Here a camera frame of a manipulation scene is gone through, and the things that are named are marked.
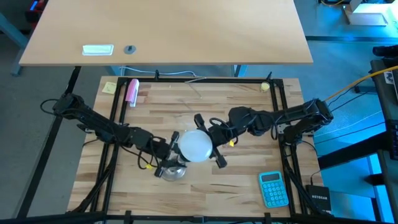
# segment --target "calculator keypad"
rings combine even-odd
[[[265,205],[268,208],[282,207],[289,204],[282,181],[271,184],[262,184],[262,190]]]

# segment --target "light wood desk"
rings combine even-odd
[[[94,110],[105,117],[109,117],[114,96],[101,91],[106,82],[116,81],[116,77],[103,77],[98,88]],[[284,79],[284,83],[288,106],[302,104],[299,80]],[[196,113],[202,114],[209,127],[209,118],[226,119],[228,111],[236,106],[273,111],[270,91],[261,93],[259,84],[192,85],[202,99],[186,83],[142,82],[137,107],[127,107],[125,123],[146,129],[169,141],[173,131],[183,134],[185,130],[196,128],[193,122]],[[115,121],[119,119],[123,93],[124,89],[119,97]],[[86,141],[94,138],[94,134],[88,134]],[[102,148],[103,143],[99,141],[83,148],[69,210],[75,208],[94,186]],[[297,148],[303,184],[309,184],[310,175],[319,170],[317,156],[307,144],[299,144]],[[290,216],[288,207],[266,208],[261,197],[258,173],[282,170],[278,142],[271,139],[269,132],[261,137],[245,133],[239,137],[235,147],[219,147],[219,150],[228,162],[227,167],[219,169],[214,160],[188,163],[182,179],[167,182],[154,177],[154,170],[140,170],[137,157],[120,149],[109,214],[123,215],[126,210],[131,210],[134,215],[263,217],[264,213],[269,212],[272,217]],[[323,185],[320,174],[314,175],[314,183]],[[292,188],[295,208],[300,212],[299,198],[293,184]],[[102,191],[98,209],[101,209],[103,196]]]
[[[112,56],[82,56],[114,44]],[[124,53],[127,45],[134,54]],[[50,0],[21,65],[312,63],[294,0]]]

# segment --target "floor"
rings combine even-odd
[[[295,2],[306,35],[398,37],[398,32],[392,24],[387,27],[352,27],[346,25],[338,7],[318,5],[315,0]],[[246,76],[265,77],[272,71],[274,78],[299,78],[305,100],[325,99],[359,77],[365,76],[370,69],[370,60],[376,59],[371,53],[374,44],[309,42],[308,45],[314,59],[313,65],[251,65]],[[52,122],[52,117],[41,112],[39,105],[47,98],[61,95],[73,68],[26,67],[22,76],[15,78],[9,75],[9,70],[18,52],[17,46],[5,35],[0,35],[0,49],[0,103],[2,104],[0,141],[3,142],[0,150],[0,167],[3,170],[0,172],[0,219],[2,219],[15,215],[15,209],[25,191],[26,182],[31,176]],[[231,75],[229,67],[162,68],[171,72],[187,69],[203,76]],[[83,67],[74,92],[81,95],[88,105],[93,105],[100,78],[106,74],[103,67]],[[331,108],[353,96],[354,93],[348,93]],[[380,105],[376,95],[358,98],[354,103],[334,112],[335,119],[330,125],[317,131],[315,142],[377,124],[383,120],[382,114],[378,111]],[[85,138],[84,133],[77,131],[75,125],[76,122],[73,121],[62,124],[31,206],[30,216],[65,212],[75,179],[81,145]],[[316,144],[316,147],[319,154],[327,154],[381,132],[382,129],[382,126],[377,126],[350,136]],[[363,177],[369,174],[367,159],[322,172],[325,185],[332,191],[332,206],[337,217],[374,219],[371,207],[368,206],[369,197],[374,196],[374,189],[363,181]],[[367,205],[368,209],[359,209],[359,205]]]

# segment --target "yellow object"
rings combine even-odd
[[[324,4],[324,5],[326,5],[326,6],[337,6],[338,4],[342,3],[343,1],[344,1],[344,0],[341,0],[341,1],[336,2],[336,3],[334,3],[334,4],[326,4],[326,3],[324,3],[323,1],[321,1],[321,3]]]
[[[263,82],[261,83],[261,91],[268,91],[269,90],[269,83]]]
[[[102,89],[103,93],[114,94],[116,91],[116,83],[106,82],[104,88]]]
[[[342,90],[338,91],[337,93],[335,93],[335,94],[329,96],[327,99],[325,99],[325,101],[328,101],[328,100],[332,99],[333,97],[339,95],[342,91],[345,91],[345,90],[347,90],[347,89],[349,89],[349,88],[355,86],[356,84],[358,84],[359,82],[361,82],[361,81],[363,81],[363,80],[365,80],[365,79],[367,79],[367,78],[371,78],[371,77],[374,77],[374,76],[376,76],[376,75],[383,74],[384,72],[393,71],[393,70],[395,70],[395,69],[398,69],[398,66],[394,66],[394,67],[391,67],[391,68],[386,68],[386,69],[384,69],[384,70],[381,70],[381,71],[378,71],[378,72],[374,72],[374,73],[372,73],[372,74],[370,74],[370,75],[366,75],[365,77],[362,77],[362,78],[360,78],[359,80],[356,80],[355,82],[349,84],[348,86],[346,86],[346,87],[343,88]]]
[[[149,169],[149,170],[152,170],[153,166],[151,166],[150,164],[146,164],[146,165],[145,165],[145,168],[146,168],[146,169]]]

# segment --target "yellow sticky note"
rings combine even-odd
[[[104,88],[102,89],[103,93],[114,94],[116,91],[116,83],[106,82]]]
[[[153,166],[151,166],[150,164],[146,164],[146,165],[145,165],[145,168],[146,168],[146,169],[149,169],[149,170],[152,170]]]

